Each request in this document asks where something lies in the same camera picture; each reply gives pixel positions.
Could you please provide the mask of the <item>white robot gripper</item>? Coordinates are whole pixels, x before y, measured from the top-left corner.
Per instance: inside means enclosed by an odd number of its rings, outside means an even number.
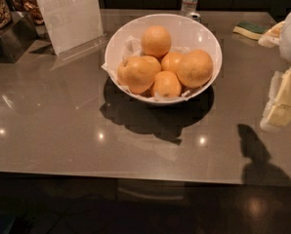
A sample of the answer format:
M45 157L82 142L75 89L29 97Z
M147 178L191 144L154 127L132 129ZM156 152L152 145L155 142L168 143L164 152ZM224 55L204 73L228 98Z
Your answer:
M267 30L258 43L272 48L279 45L281 56L291 62L291 12ZM263 112L260 127L268 132L278 132L291 122L291 67L285 72L276 71L271 78L269 101Z

